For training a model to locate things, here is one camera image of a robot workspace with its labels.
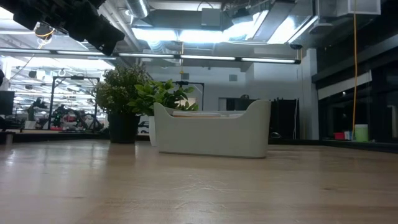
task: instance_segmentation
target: green plant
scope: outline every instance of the green plant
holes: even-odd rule
[[[133,112],[144,113],[148,116],[154,115],[154,103],[160,103],[168,108],[178,109],[178,110],[198,110],[198,105],[196,103],[189,105],[186,102],[181,105],[179,101],[187,100],[187,93],[194,91],[194,87],[188,88],[178,88],[174,90],[173,81],[168,80],[165,83],[156,82],[149,80],[145,85],[137,84],[135,85],[138,90],[139,97],[131,99],[129,106],[133,107]]]
[[[145,85],[147,75],[144,67],[135,65],[131,68],[116,67],[105,74],[105,82],[98,83],[94,90],[96,102],[107,113],[137,114],[140,110],[131,109],[127,104],[139,97],[134,85]]]

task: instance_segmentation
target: fluorescent light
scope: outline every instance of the fluorescent light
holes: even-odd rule
[[[242,58],[242,62],[295,63],[295,60],[273,58]]]
[[[70,50],[58,50],[57,53],[64,55],[105,56],[101,52],[78,52]]]
[[[22,53],[22,54],[49,54],[49,50],[40,50],[40,49],[7,49],[0,48],[0,52],[6,53]]]
[[[267,41],[268,44],[284,44],[295,33],[294,19],[288,16],[283,23],[275,30],[274,34]]]
[[[259,30],[262,22],[264,22],[264,19],[266,19],[267,15],[268,15],[268,10],[256,13],[255,15],[253,15],[253,20],[254,25],[251,28],[251,30],[248,32],[248,34],[246,35],[246,40],[248,39],[252,39],[254,37],[254,35],[256,34],[256,32]]]
[[[187,43],[220,43],[224,41],[222,31],[183,30],[180,41]]]
[[[181,55],[182,59],[204,59],[204,60],[235,60],[235,57],[219,57],[219,56],[204,56],[204,55]]]
[[[116,57],[97,57],[97,56],[88,56],[87,59],[90,60],[116,60]]]
[[[34,93],[34,92],[15,92],[16,95],[30,95],[30,96],[51,96],[51,93]],[[54,96],[75,96],[77,98],[93,99],[93,96],[78,93],[54,93]]]
[[[289,39],[288,43],[292,43],[293,41],[295,41],[298,37],[300,37],[308,28],[310,28],[310,26],[312,26],[312,24],[318,20],[318,16],[314,16],[314,18],[312,18],[310,20],[310,22],[308,22],[303,28],[301,28],[292,38]]]
[[[177,40],[174,30],[171,29],[139,29],[132,28],[134,35],[139,40]]]
[[[140,53],[120,53],[121,57],[141,57],[141,58],[174,58],[174,55],[168,54],[140,54]]]

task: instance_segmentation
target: black plant pot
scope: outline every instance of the black plant pot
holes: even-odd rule
[[[135,143],[140,118],[133,114],[109,114],[111,143]]]

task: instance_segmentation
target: table surface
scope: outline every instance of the table surface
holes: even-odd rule
[[[13,144],[0,148],[0,223],[396,224],[398,155],[270,145],[267,159],[233,159],[159,154],[148,142]]]

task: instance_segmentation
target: potted plant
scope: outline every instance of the potted plant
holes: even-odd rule
[[[144,85],[135,85],[138,90],[138,97],[132,99],[129,106],[132,106],[136,113],[142,112],[149,117],[149,138],[152,146],[156,146],[155,131],[155,113],[154,103],[160,103],[168,108],[177,110],[198,110],[196,103],[189,105],[186,101],[184,105],[180,104],[181,100],[188,100],[187,93],[194,91],[194,87],[182,88],[174,90],[172,80],[165,83],[148,80]]]
[[[131,68],[116,67],[108,71],[105,81],[95,88],[96,101],[108,114],[109,135],[114,143],[134,143],[137,136],[141,113],[127,104],[138,97],[134,85],[145,85],[147,81],[144,67],[135,65]]]

